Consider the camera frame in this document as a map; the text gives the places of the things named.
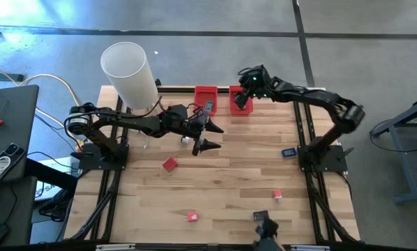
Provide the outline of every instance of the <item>white cable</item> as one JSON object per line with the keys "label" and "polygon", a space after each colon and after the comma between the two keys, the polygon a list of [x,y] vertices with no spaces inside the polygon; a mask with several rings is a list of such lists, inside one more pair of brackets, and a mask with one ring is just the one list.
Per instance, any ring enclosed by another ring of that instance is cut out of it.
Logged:
{"label": "white cable", "polygon": [[[79,106],[79,102],[78,102],[78,99],[77,99],[77,96],[75,95],[75,93],[74,93],[74,91],[72,90],[72,88],[70,87],[70,85],[66,82],[66,81],[64,81],[63,79],[61,79],[60,77],[57,77],[57,76],[55,76],[55,75],[51,75],[51,74],[38,74],[38,75],[35,75],[35,76],[33,76],[33,77],[30,77],[30,78],[28,78],[28,79],[26,79],[26,80],[24,80],[23,82],[21,82],[20,84],[18,84],[11,76],[9,76],[7,73],[5,73],[4,71],[2,71],[1,69],[0,69],[0,73],[2,73],[2,74],[4,74],[4,76],[6,76],[11,82],[13,82],[13,84],[15,84],[16,86],[22,86],[22,85],[25,85],[25,84],[28,84],[31,80],[33,80],[33,79],[35,79],[35,78],[37,78],[37,77],[53,77],[54,79],[57,79],[58,81],[60,81],[61,83],[63,83],[64,85],[66,85],[66,87],[68,88],[68,90],[69,90],[69,92],[70,92],[70,94],[72,95],[72,97],[73,97],[73,99],[74,99],[74,101],[75,101],[75,104],[77,105],[77,106]],[[64,128],[64,125],[63,125],[63,123],[62,122],[60,122],[58,119],[56,119],[56,118],[54,118],[53,116],[51,116],[51,115],[49,115],[48,113],[46,113],[46,112],[44,112],[43,110],[41,110],[40,108],[38,108],[38,107],[36,107],[36,111],[37,112],[39,112],[39,113],[41,113],[42,115],[44,115],[44,116],[46,116],[47,118],[49,118],[49,119],[51,119],[51,120],[53,120],[53,121],[55,121],[55,122],[57,122],[62,128]],[[80,140],[80,139],[78,139],[78,138],[76,138],[72,133],[70,133],[69,131],[68,131],[68,134],[70,135],[70,136],[72,136],[72,137],[74,137],[74,139],[77,139],[77,140]]]}

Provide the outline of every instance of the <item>white plastic tube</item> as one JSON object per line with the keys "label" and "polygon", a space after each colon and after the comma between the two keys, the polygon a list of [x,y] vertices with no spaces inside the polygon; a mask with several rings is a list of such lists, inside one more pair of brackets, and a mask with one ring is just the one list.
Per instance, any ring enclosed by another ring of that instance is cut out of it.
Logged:
{"label": "white plastic tube", "polygon": [[109,46],[100,59],[103,72],[123,102],[131,109],[145,109],[158,99],[150,65],[138,44],[121,42]]}

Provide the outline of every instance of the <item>small red block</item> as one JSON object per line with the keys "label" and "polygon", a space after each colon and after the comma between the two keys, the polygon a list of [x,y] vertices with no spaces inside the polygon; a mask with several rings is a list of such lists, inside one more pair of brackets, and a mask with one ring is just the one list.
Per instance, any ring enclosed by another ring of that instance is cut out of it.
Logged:
{"label": "small red block", "polygon": [[171,172],[175,167],[178,166],[178,163],[173,158],[168,158],[167,161],[165,161],[162,166],[168,171]]}
{"label": "small red block", "polygon": [[281,199],[281,198],[283,198],[283,196],[281,196],[281,191],[280,190],[274,190],[273,191],[273,198],[274,199]]}
{"label": "small red block", "polygon": [[197,221],[197,214],[196,213],[188,213],[187,214],[188,222],[195,222]]}

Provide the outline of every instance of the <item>wooden table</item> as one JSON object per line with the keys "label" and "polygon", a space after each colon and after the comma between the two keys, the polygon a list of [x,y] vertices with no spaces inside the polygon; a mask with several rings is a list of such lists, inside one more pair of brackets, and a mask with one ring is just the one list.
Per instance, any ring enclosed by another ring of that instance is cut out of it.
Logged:
{"label": "wooden table", "polygon": [[[115,108],[116,100],[114,88],[103,86],[98,106]],[[164,106],[191,102],[192,93],[164,93],[162,99]],[[222,148],[197,157],[191,154],[192,143],[182,145],[179,135],[150,138],[144,150],[145,136],[130,131],[129,163],[122,172],[111,242],[248,244],[258,239],[252,212],[268,210],[280,225],[279,241],[315,243],[305,177],[297,158],[281,155],[282,149],[299,144],[294,106],[254,100],[253,108],[249,116],[231,116],[228,94],[218,94],[212,120],[225,133],[204,136]],[[322,108],[311,108],[316,133],[322,135],[332,122]],[[110,130],[102,129],[107,135]],[[161,165],[168,157],[179,164],[171,173]],[[95,208],[101,176],[102,171],[92,171],[79,180],[65,238],[76,233]],[[324,176],[331,210],[359,239],[347,184],[337,174]],[[281,190],[283,199],[272,198],[274,189]],[[198,214],[197,222],[187,222],[189,212]],[[319,217],[326,236],[324,217]],[[99,234],[105,220],[106,212]]]}

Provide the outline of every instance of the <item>concrete floor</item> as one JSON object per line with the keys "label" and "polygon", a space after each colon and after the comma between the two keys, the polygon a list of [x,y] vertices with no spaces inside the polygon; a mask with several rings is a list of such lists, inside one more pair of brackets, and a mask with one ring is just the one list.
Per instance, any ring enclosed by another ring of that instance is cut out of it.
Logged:
{"label": "concrete floor", "polygon": [[[415,33],[417,0],[299,0],[306,32]],[[290,0],[0,0],[0,25],[74,29],[152,31],[296,32]],[[109,84],[100,69],[103,50],[133,41],[146,50],[155,77],[164,85],[230,85],[244,67],[264,64],[270,74],[306,85],[297,38],[191,36],[67,36],[4,34],[0,67],[32,76],[52,73],[67,80],[81,102],[96,102]],[[394,205],[406,190],[400,161],[370,144],[369,130],[417,101],[417,40],[307,39],[315,85],[363,104],[360,128],[340,141],[356,150],[347,157],[354,209],[362,240],[378,245],[417,248],[417,202]],[[52,79],[37,79],[38,106],[59,119],[73,100]],[[0,86],[11,86],[0,82]],[[381,144],[390,147],[382,137]],[[54,157],[67,145],[39,121],[29,151]],[[33,241],[49,227],[33,228]]]}

